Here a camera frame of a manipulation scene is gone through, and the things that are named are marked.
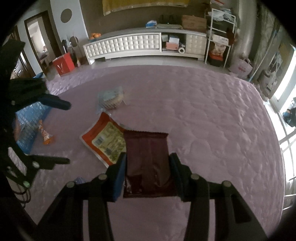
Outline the silver standing air conditioner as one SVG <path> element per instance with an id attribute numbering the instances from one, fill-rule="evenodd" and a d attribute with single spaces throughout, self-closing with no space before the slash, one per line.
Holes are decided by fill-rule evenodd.
<path id="1" fill-rule="evenodd" d="M 231 63 L 238 57 L 249 57 L 256 27 L 257 1 L 235 1 L 235 43 L 232 47 Z"/>

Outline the clear grey biscuit bag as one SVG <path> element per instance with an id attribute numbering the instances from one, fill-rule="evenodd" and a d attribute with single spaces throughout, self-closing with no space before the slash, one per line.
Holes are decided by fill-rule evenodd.
<path id="1" fill-rule="evenodd" d="M 121 86 L 100 91 L 97 94 L 96 113 L 99 114 L 105 110 L 118 108 L 122 103 L 125 103 L 125 93 Z"/>

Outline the white tufted tv cabinet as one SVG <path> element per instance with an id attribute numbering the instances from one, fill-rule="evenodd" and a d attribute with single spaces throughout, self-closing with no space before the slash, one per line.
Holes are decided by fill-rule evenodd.
<path id="1" fill-rule="evenodd" d="M 96 59 L 134 56 L 189 57 L 203 61 L 207 35 L 205 33 L 168 29 L 136 28 L 110 32 L 83 46 L 88 63 Z M 180 47 L 185 53 L 178 52 Z"/>

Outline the small blue wafer packet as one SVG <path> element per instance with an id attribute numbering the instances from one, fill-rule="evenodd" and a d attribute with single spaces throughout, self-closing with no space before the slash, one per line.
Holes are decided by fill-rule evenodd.
<path id="1" fill-rule="evenodd" d="M 84 183 L 86 183 L 87 181 L 84 179 L 84 178 L 82 178 L 82 177 L 77 177 L 75 180 L 74 180 L 74 183 L 76 184 L 76 185 L 80 185 L 80 184 L 84 184 Z"/>

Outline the pink quilted tablecloth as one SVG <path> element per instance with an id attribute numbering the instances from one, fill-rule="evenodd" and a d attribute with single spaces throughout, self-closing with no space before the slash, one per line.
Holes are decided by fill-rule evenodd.
<path id="1" fill-rule="evenodd" d="M 281 150 L 252 84 L 207 69 L 138 65 L 84 66 L 47 85 L 72 107 L 49 112 L 44 126 L 55 141 L 46 146 L 37 137 L 32 153 L 67 157 L 71 163 L 38 173 L 26 207 L 35 222 L 67 182 L 77 177 L 90 181 L 106 170 L 80 137 L 99 118 L 98 93 L 122 87 L 124 102 L 111 111 L 117 123 L 167 133 L 169 151 L 192 172 L 235 186 L 267 235 L 278 226 L 285 192 Z"/>

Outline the dark maroon snack packet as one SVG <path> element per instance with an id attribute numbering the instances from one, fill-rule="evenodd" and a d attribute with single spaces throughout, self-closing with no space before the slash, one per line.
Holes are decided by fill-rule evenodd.
<path id="1" fill-rule="evenodd" d="M 167 133 L 124 131 L 126 168 L 124 198 L 171 195 Z"/>

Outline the blue tissue box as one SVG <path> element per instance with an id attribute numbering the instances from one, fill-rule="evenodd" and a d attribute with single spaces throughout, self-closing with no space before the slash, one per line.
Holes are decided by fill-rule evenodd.
<path id="1" fill-rule="evenodd" d="M 155 28 L 158 22 L 156 20 L 150 20 L 145 24 L 146 28 Z"/>

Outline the round wall decoration lower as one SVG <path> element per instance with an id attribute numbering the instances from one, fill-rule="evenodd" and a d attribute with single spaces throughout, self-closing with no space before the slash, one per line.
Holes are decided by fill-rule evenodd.
<path id="1" fill-rule="evenodd" d="M 60 15 L 60 20 L 62 23 L 67 23 L 72 18 L 72 11 L 70 9 L 64 9 Z"/>

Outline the oranges on plate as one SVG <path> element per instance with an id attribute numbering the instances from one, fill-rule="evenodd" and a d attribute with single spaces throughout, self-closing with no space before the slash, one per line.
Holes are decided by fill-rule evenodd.
<path id="1" fill-rule="evenodd" d="M 92 33 L 89 39 L 90 39 L 90 40 L 97 39 L 97 38 L 99 38 L 100 36 L 101 36 L 100 33 Z"/>

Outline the blue plastic basket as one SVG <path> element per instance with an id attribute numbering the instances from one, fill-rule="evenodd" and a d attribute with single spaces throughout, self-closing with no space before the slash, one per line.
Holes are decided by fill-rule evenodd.
<path id="1" fill-rule="evenodd" d="M 35 138 L 39 132 L 39 121 L 44 121 L 51 108 L 35 102 L 16 112 L 20 133 L 16 143 L 25 154 L 30 154 Z"/>

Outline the white metal shelf rack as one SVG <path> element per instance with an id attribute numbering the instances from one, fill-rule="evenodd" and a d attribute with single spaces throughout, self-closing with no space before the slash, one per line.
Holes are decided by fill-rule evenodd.
<path id="1" fill-rule="evenodd" d="M 236 16 L 230 9 L 210 8 L 205 11 L 207 20 L 207 45 L 205 62 L 219 60 L 225 67 L 234 44 Z"/>

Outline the white pink shopping bag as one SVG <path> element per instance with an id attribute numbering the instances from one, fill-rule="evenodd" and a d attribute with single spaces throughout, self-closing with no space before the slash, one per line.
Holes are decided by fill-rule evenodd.
<path id="1" fill-rule="evenodd" d="M 238 57 L 236 57 L 232 61 L 229 67 L 229 71 L 233 74 L 236 74 L 237 77 L 241 79 L 245 79 L 250 74 L 252 69 L 253 67 L 248 58 L 238 58 Z"/>

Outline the white roll in cabinet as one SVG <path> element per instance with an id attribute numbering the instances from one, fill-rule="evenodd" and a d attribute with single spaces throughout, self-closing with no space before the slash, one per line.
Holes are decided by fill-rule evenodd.
<path id="1" fill-rule="evenodd" d="M 180 47 L 178 49 L 178 52 L 181 53 L 181 54 L 184 54 L 185 53 L 185 48 L 184 47 Z"/>

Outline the orange long snack bar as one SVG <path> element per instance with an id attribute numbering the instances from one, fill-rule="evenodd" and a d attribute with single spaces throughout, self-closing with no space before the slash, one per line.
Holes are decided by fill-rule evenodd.
<path id="1" fill-rule="evenodd" d="M 43 138 L 43 144 L 49 145 L 54 141 L 54 136 L 49 134 L 45 129 L 43 125 L 43 121 L 39 120 L 38 122 L 38 130 L 41 133 L 41 136 Z"/>

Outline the red white large snack pack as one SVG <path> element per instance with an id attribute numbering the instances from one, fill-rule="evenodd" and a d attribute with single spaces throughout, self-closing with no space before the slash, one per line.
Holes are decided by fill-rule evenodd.
<path id="1" fill-rule="evenodd" d="M 82 143 L 106 166 L 117 163 L 121 153 L 126 152 L 123 137 L 125 128 L 110 115 L 102 112 L 94 125 L 80 137 Z"/>

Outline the brown cardboard box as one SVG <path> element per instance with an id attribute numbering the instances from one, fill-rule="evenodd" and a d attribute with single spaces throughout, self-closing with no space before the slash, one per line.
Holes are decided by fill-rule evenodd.
<path id="1" fill-rule="evenodd" d="M 206 32 L 207 20 L 196 16 L 182 15 L 182 26 L 185 30 Z"/>

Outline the yellow cloth tv cover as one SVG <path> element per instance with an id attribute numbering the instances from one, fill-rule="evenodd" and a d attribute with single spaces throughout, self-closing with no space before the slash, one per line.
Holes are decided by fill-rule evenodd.
<path id="1" fill-rule="evenodd" d="M 171 6 L 178 8 L 186 8 L 189 4 L 188 0 L 103 0 L 103 15 L 123 11 L 126 9 L 154 7 L 154 6 Z"/>

